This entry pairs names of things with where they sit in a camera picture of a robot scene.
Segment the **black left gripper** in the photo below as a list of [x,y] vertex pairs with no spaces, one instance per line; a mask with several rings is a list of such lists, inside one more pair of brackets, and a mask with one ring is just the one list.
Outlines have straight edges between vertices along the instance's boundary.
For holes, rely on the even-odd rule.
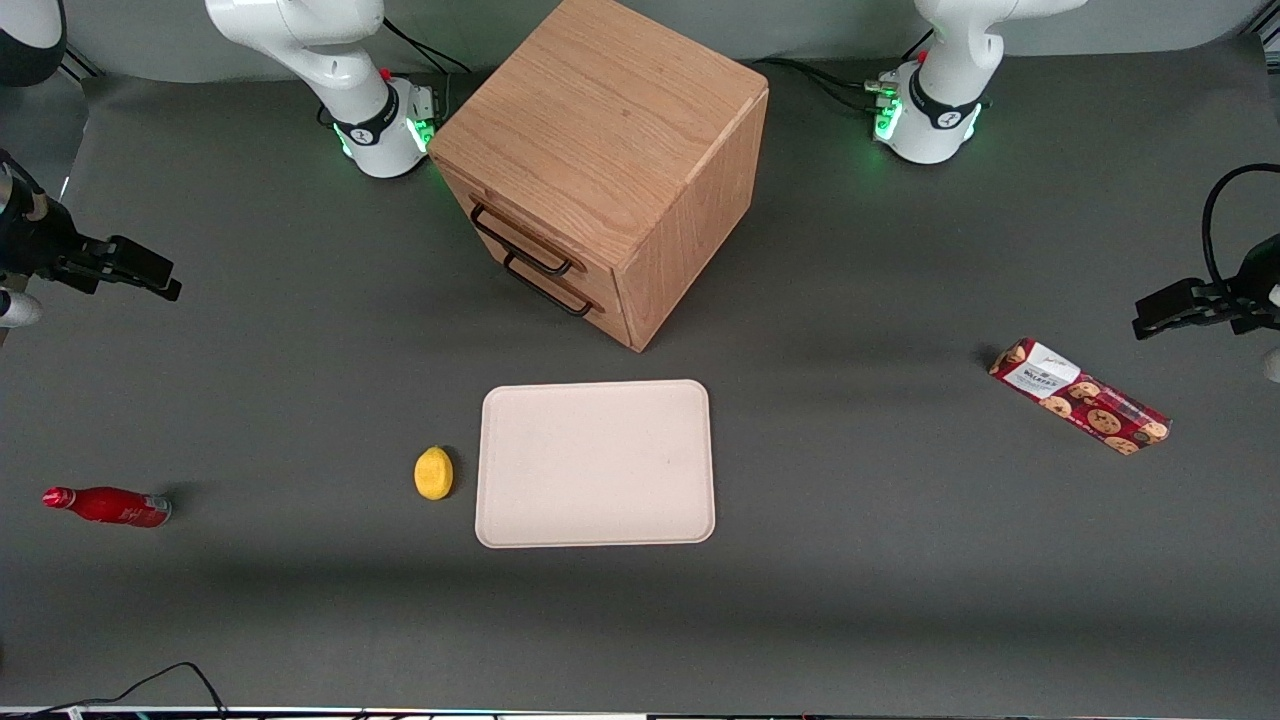
[[1242,260],[1228,288],[1243,310],[1217,301],[1216,288],[1197,278],[1184,278],[1155,291],[1135,304],[1132,329],[1143,341],[1166,331],[1229,322],[1233,334],[1279,331],[1279,234],[1257,243]]

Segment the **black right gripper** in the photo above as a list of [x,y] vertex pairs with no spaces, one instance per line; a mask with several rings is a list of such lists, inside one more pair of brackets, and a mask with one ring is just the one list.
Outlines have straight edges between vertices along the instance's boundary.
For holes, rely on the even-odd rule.
[[3,159],[1,264],[4,274],[60,282],[95,293],[101,282],[128,284],[174,302],[182,283],[174,264],[124,236],[109,236],[108,246],[76,228],[70,213],[9,151]]

